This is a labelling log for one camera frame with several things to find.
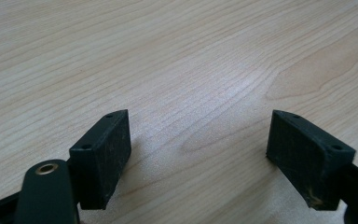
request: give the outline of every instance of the light wood surface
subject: light wood surface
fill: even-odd
[[[85,223],[343,223],[265,152],[280,109],[358,165],[358,0],[0,1],[0,199],[124,108],[131,158]]]

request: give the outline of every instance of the screw hole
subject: screw hole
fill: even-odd
[[[90,145],[90,144],[86,144],[86,145],[83,145],[81,148],[83,148],[83,149],[91,148],[91,145]]]
[[[50,174],[53,171],[55,171],[57,168],[58,168],[58,164],[56,164],[56,163],[45,164],[45,165],[42,165],[39,168],[37,168],[36,174],[37,175],[47,175],[47,174]]]
[[[342,147],[341,147],[341,146],[338,146],[338,145],[333,145],[332,147],[335,148],[335,149],[337,149],[337,150],[341,150],[341,149],[342,149]]]

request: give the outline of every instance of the wood grain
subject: wood grain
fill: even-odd
[[[131,159],[85,223],[343,223],[265,151],[272,109],[358,150],[358,0],[0,1],[0,199],[123,108]]]

